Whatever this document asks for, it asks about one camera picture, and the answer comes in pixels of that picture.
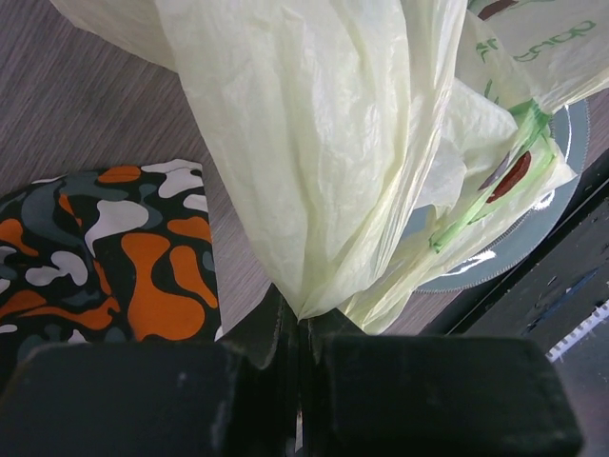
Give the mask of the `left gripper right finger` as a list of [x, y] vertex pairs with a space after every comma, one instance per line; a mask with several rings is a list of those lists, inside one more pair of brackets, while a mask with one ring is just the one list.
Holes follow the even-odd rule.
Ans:
[[299, 324], [306, 456], [575, 456], [560, 378], [521, 338], [370, 336], [340, 311]]

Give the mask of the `pale green plastic bag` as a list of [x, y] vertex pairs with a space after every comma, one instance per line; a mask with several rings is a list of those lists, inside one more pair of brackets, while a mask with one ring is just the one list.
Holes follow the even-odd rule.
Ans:
[[386, 330], [575, 174], [552, 117], [608, 85], [604, 1], [59, 1], [174, 71], [295, 314]]

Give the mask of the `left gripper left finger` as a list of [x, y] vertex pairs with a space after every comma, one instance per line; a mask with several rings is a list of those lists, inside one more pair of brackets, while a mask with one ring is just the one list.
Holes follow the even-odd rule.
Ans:
[[214, 343], [55, 344], [1, 397], [5, 456], [292, 456], [296, 319], [270, 288]]

